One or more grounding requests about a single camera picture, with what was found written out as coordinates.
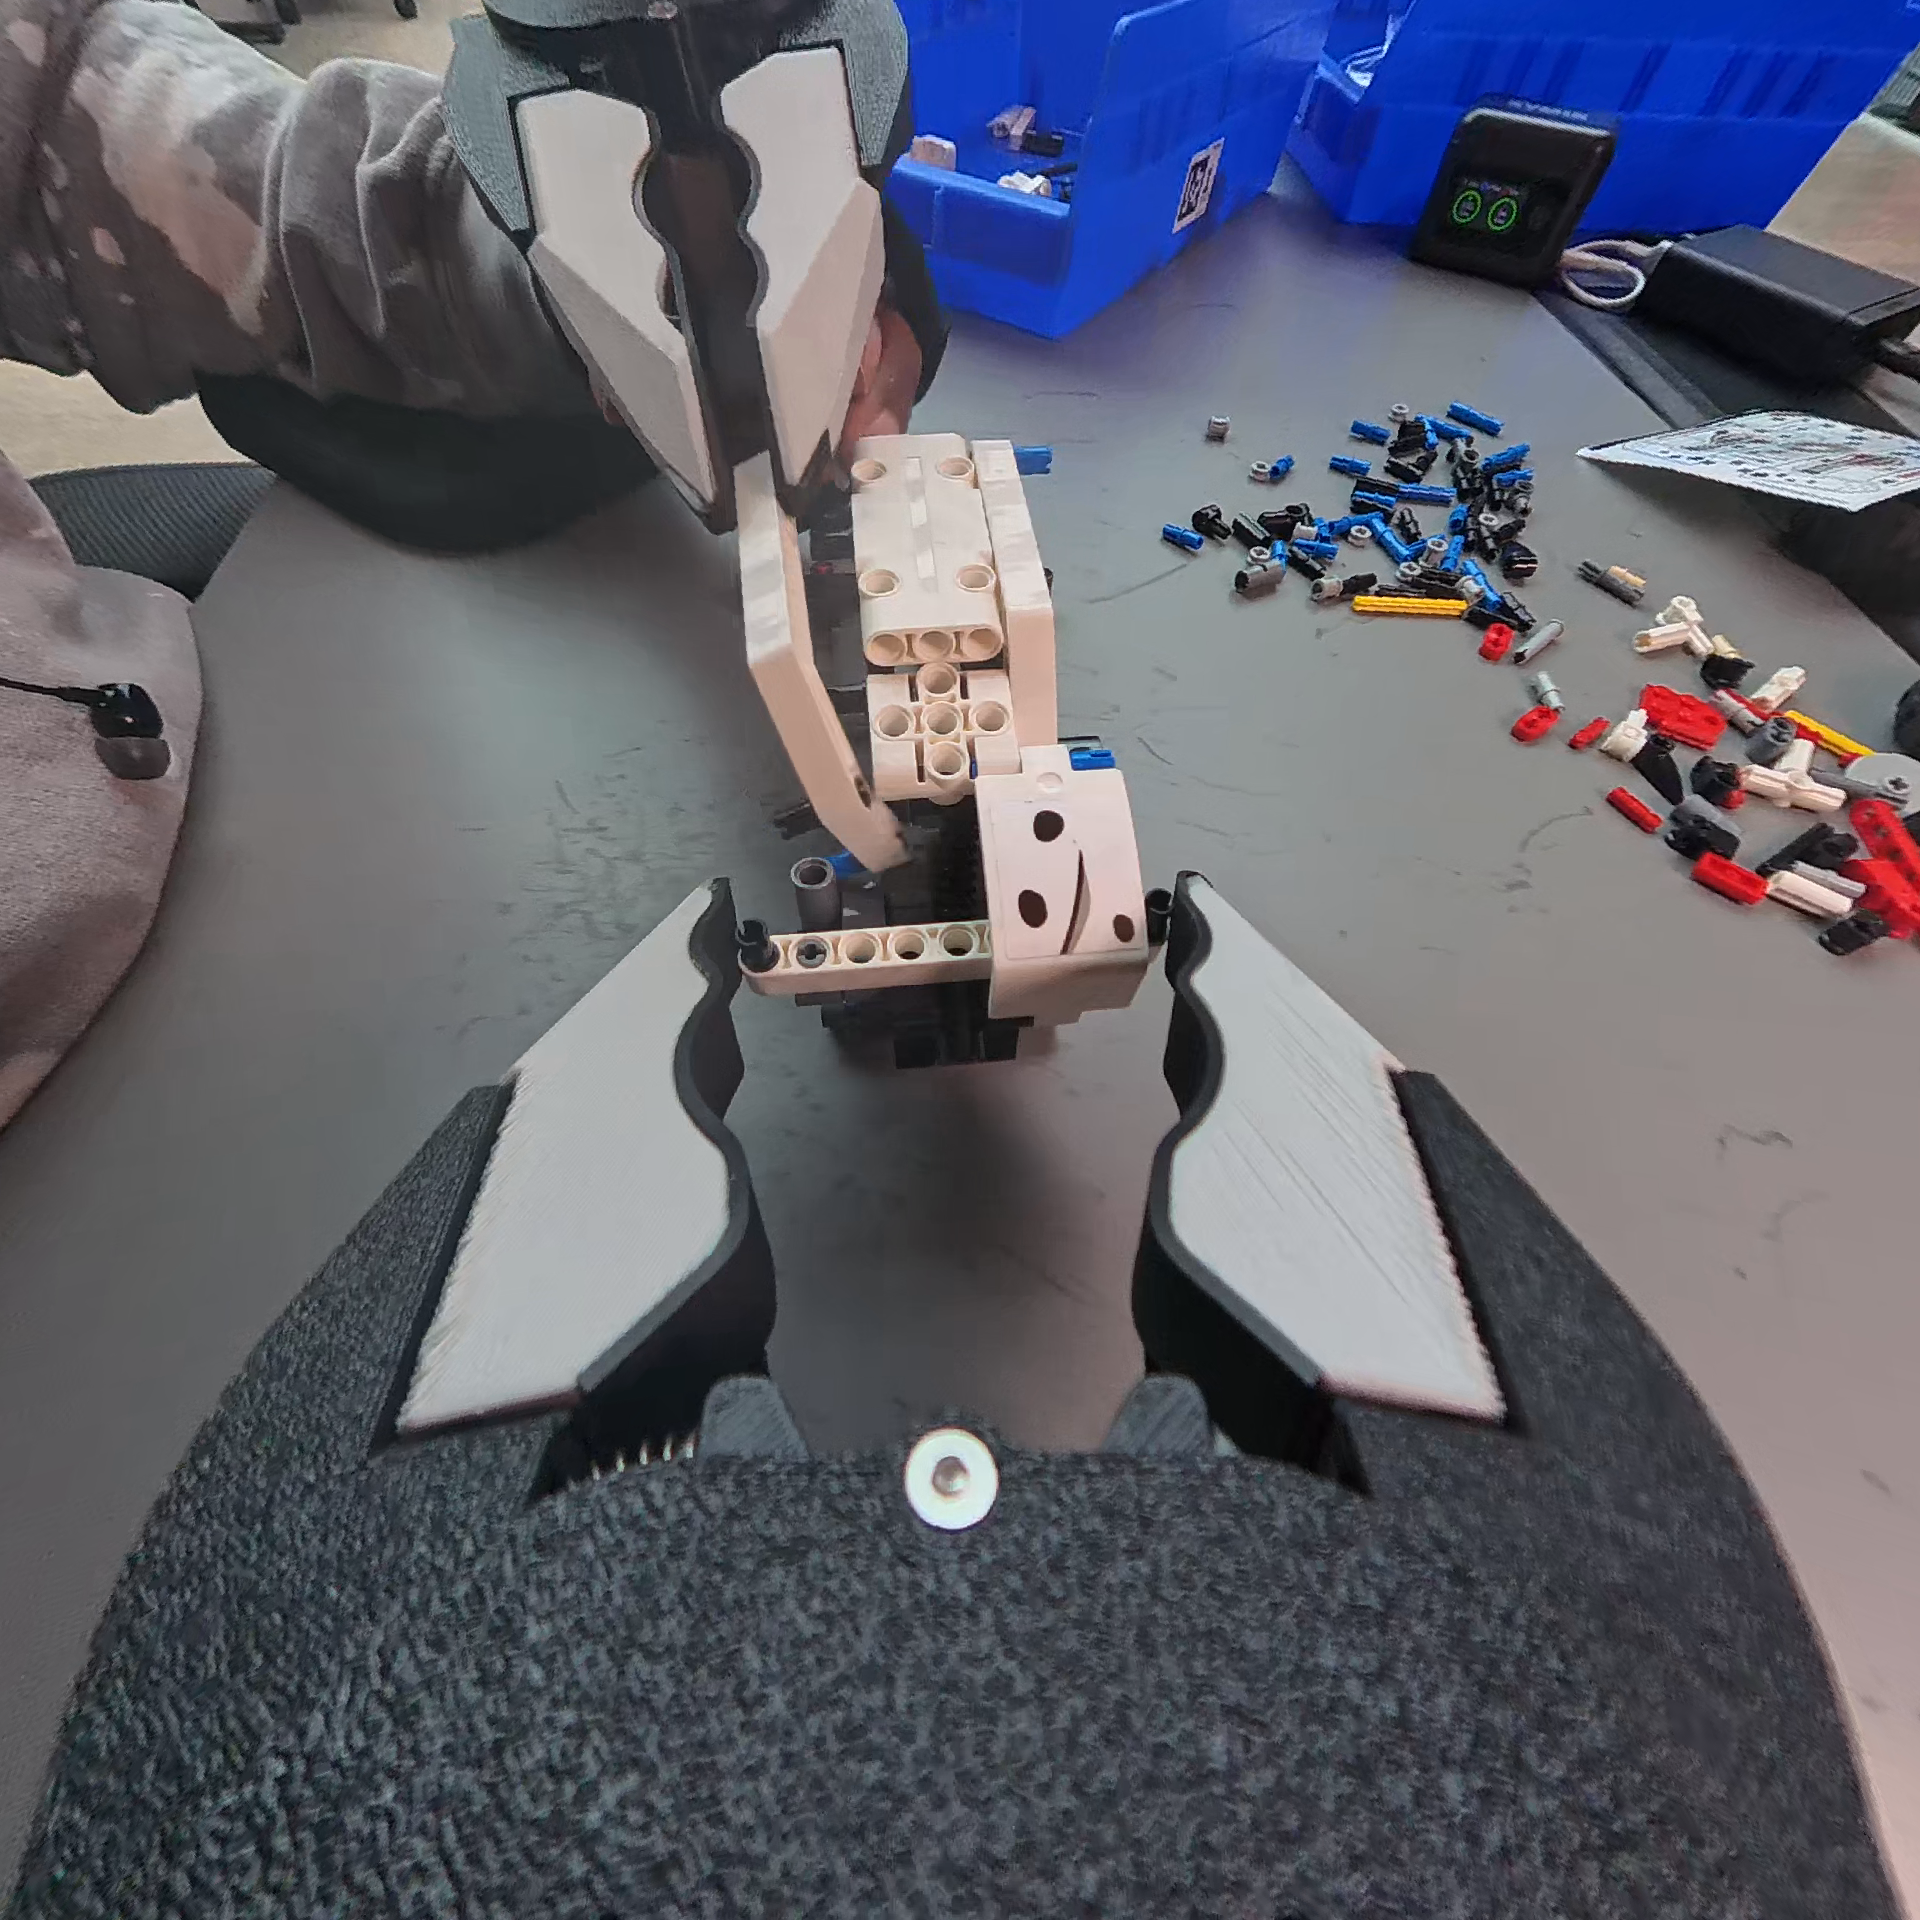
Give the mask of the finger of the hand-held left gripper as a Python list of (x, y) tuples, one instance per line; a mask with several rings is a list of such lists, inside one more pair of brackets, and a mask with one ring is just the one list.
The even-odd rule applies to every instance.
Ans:
[(762, 285), (754, 333), (783, 486), (837, 452), (884, 281), (879, 191), (862, 179), (846, 54), (777, 54), (723, 89), (754, 193), (744, 235)]
[(526, 97), (512, 110), (526, 259), (602, 400), (717, 533), (737, 528), (741, 239), (694, 80)]

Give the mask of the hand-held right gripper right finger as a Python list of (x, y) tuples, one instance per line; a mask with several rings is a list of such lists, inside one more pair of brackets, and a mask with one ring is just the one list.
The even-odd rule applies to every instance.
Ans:
[(1348, 1414), (1500, 1432), (1509, 1395), (1402, 1061), (1200, 871), (1170, 897), (1164, 1084), (1135, 1332), (1215, 1449), (1348, 1449)]

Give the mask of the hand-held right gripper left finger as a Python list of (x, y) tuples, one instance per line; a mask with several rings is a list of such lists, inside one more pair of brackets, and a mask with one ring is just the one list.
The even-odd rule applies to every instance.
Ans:
[(682, 1437), (723, 1380), (768, 1376), (777, 1277), (729, 1129), (737, 989), (717, 880), (514, 1061), (399, 1440), (567, 1411), (587, 1453), (615, 1453)]

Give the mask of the brick-built truck chassis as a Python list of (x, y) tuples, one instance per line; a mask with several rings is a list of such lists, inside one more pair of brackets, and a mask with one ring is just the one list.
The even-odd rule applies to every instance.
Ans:
[(806, 795), (838, 852), (795, 860), (795, 930), (741, 937), (748, 986), (901, 1070), (1007, 1063), (1023, 1037), (1128, 1009), (1170, 907), (1114, 752), (1062, 734), (1015, 443), (861, 441), (799, 553), (818, 672), (909, 858), (861, 867)]

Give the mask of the white angled brick beam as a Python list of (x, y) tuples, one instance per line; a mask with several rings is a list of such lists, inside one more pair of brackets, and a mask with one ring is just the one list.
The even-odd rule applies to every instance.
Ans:
[(810, 652), (799, 524), (783, 511), (772, 452), (735, 470), (745, 666), (819, 827), (873, 871), (906, 862), (901, 820), (861, 774)]

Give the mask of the person's left forearm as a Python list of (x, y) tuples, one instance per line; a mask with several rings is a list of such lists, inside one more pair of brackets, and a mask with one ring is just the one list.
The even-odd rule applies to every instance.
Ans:
[(386, 541), (498, 553), (638, 490), (442, 82), (298, 80), (181, 2), (5, 5), (5, 358), (155, 412)]

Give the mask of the grey desk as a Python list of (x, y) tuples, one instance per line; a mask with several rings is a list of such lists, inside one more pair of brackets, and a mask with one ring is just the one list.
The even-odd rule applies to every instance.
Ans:
[[(1916, 957), (1699, 892), (1618, 779), (1522, 746), (1516, 668), (1436, 624), (1238, 605), (1158, 531), (1390, 400), (1533, 446), (1546, 655), (1642, 677), (1582, 558), (1810, 668), (1860, 741), (1916, 666), (1726, 486), (1577, 457), (1662, 426), (1546, 304), (1412, 267), (1287, 184), (1062, 346), (958, 321), (927, 422), (1056, 446), (1063, 720), (1200, 868), (1514, 1158), (1693, 1379), (1802, 1583), (1916, 1910)], [(1230, 415), (1227, 443), (1204, 418)], [(139, 1529), (284, 1308), (471, 1091), (684, 895), (786, 921), (793, 801), (731, 547), (646, 490), (437, 560), (276, 490), (199, 607), (203, 752), (158, 930), (5, 1135), (5, 1894)], [(824, 1453), (982, 1417), (1091, 1453), (1128, 1311), (1170, 984), (998, 1070), (861, 1070), (737, 1005), (772, 1368)]]

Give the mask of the person's left hand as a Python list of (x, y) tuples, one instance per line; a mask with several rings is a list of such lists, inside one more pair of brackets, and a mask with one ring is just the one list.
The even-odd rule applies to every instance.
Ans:
[(922, 343), (909, 321), (892, 303), (879, 303), (838, 432), (842, 457), (851, 457), (861, 441), (906, 432), (922, 384), (922, 365)]

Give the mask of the blue bin with tag sticker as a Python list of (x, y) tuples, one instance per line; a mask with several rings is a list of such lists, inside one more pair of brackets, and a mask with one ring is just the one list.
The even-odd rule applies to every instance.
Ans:
[(1063, 338), (1271, 191), (1332, 2), (901, 2), (892, 200), (950, 309)]

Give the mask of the grey bleached hoodie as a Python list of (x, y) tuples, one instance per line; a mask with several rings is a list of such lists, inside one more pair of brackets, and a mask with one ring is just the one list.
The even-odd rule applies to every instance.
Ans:
[[(46, 693), (141, 683), (165, 779), (118, 779), (90, 714)], [(74, 560), (5, 466), (5, 1123), (120, 986), (158, 920), (192, 789), (203, 668), (188, 601)]]

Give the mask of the pile of red white brick parts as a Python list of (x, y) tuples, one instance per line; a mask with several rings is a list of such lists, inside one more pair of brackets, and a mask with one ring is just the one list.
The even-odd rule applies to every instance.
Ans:
[(1693, 683), (1651, 677), (1622, 713), (1571, 724), (1540, 658), (1565, 636), (1500, 592), (1467, 611), (1481, 661), (1528, 668), (1516, 744), (1565, 734), (1570, 752), (1618, 772), (1604, 805), (1660, 842), (1688, 881), (1740, 909), (1779, 907), (1832, 957), (1916, 945), (1916, 692), (1898, 700), (1893, 744), (1874, 746), (1798, 705), (1800, 666), (1771, 674), (1701, 607), (1678, 595), (1632, 637), (1642, 666), (1688, 666)]

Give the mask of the black clip-on microphone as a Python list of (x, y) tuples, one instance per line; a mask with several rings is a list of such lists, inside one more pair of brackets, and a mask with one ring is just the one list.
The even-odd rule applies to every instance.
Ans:
[(118, 779), (165, 779), (173, 749), (155, 696), (133, 681), (101, 683), (90, 696), (97, 755)]

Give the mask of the black device green display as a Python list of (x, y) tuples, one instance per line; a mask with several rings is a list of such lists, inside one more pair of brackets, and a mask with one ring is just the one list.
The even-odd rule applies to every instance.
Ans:
[(1405, 256), (1536, 292), (1618, 150), (1618, 118), (1482, 97), (1455, 123)]

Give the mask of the printed sticker sheet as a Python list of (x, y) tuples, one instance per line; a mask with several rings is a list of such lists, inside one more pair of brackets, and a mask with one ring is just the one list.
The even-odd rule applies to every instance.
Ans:
[(1916, 494), (1916, 437), (1802, 410), (1754, 410), (1627, 441), (1589, 443), (1584, 462), (1671, 473), (1832, 511)]

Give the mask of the black power adapter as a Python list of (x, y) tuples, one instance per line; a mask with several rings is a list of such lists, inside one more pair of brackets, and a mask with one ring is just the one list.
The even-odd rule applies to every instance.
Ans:
[(1916, 376), (1916, 285), (1764, 228), (1671, 242), (1632, 319), (1792, 384), (1844, 384), (1872, 366)]

